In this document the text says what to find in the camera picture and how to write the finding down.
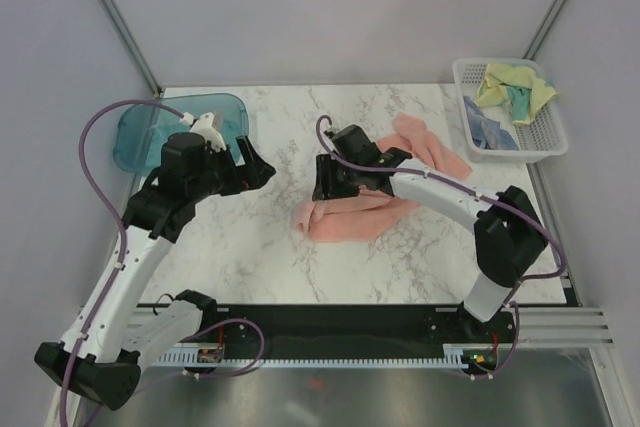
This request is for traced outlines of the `pink towel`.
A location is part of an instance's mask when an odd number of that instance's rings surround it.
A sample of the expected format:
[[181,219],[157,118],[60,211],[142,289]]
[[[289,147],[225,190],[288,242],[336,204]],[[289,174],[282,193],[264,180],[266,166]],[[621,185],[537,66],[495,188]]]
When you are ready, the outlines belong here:
[[[405,150],[458,180],[465,180],[472,173],[471,166],[444,146],[421,119],[400,113],[392,126],[394,133],[376,142],[381,151],[391,147]],[[419,206],[417,202],[362,188],[356,197],[299,204],[294,226],[316,242],[372,242]]]

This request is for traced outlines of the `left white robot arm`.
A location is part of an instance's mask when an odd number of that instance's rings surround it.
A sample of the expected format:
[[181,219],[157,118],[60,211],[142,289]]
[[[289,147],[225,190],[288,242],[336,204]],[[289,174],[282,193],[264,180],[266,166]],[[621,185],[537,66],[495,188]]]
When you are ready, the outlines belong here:
[[143,327],[127,327],[156,268],[194,218],[197,204],[215,195],[260,189],[275,175],[248,137],[236,143],[241,165],[201,134],[177,133],[165,142],[159,167],[128,201],[122,217],[124,239],[80,315],[59,341],[44,342],[36,351],[36,364],[64,393],[118,410],[133,395],[142,373],[174,344],[216,335],[216,302],[194,290],[177,294]]

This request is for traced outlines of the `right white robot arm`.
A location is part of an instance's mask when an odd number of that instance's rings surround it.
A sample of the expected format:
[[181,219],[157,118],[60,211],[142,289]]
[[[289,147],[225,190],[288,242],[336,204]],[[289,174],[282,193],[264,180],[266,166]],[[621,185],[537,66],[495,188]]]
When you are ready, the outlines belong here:
[[515,186],[484,192],[405,150],[381,150],[357,125],[341,130],[318,127],[316,135],[325,152],[316,158],[314,199],[380,192],[429,207],[473,235],[479,273],[462,303],[457,328],[469,341],[491,333],[493,317],[515,295],[549,244],[528,195]]

